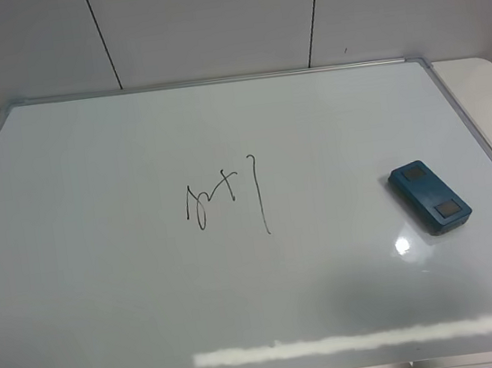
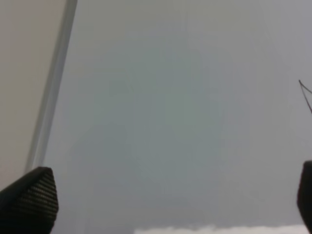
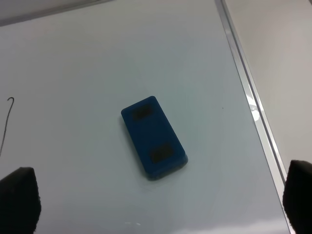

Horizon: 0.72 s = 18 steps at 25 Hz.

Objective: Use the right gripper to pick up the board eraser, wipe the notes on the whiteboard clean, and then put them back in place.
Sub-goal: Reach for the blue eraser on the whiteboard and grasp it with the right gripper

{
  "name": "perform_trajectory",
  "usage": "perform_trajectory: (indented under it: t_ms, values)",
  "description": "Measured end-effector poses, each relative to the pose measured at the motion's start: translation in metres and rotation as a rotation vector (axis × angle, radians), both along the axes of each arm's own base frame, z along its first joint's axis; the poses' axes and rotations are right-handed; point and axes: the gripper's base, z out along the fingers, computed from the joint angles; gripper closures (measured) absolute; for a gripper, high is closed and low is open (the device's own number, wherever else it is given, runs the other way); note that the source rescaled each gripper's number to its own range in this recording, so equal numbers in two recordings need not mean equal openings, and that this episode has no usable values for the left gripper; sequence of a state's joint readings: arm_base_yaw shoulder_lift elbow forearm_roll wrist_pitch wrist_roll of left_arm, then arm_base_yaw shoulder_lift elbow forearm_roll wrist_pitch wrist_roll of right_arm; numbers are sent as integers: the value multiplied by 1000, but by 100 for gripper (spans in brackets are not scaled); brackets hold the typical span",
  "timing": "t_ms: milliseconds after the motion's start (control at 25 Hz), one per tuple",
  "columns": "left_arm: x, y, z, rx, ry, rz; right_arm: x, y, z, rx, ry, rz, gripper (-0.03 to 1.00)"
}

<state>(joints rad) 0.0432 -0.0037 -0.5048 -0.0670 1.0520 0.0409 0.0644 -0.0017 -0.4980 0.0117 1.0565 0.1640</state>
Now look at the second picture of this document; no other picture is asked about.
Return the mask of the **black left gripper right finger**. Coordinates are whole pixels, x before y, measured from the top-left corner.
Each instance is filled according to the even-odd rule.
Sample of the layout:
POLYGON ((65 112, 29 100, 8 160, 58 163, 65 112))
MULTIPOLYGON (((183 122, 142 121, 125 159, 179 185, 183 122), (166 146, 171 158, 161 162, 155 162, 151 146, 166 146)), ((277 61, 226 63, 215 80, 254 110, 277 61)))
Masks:
POLYGON ((297 191, 297 206, 301 218, 312 233, 312 161, 305 161, 301 172, 297 191))

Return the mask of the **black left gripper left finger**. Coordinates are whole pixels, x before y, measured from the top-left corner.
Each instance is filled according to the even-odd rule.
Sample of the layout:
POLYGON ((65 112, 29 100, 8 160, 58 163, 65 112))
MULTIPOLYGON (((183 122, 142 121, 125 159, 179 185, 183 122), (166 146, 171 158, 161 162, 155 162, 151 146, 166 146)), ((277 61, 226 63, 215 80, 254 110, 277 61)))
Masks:
POLYGON ((0 191, 0 232, 49 234, 58 211, 53 170, 37 167, 0 191))

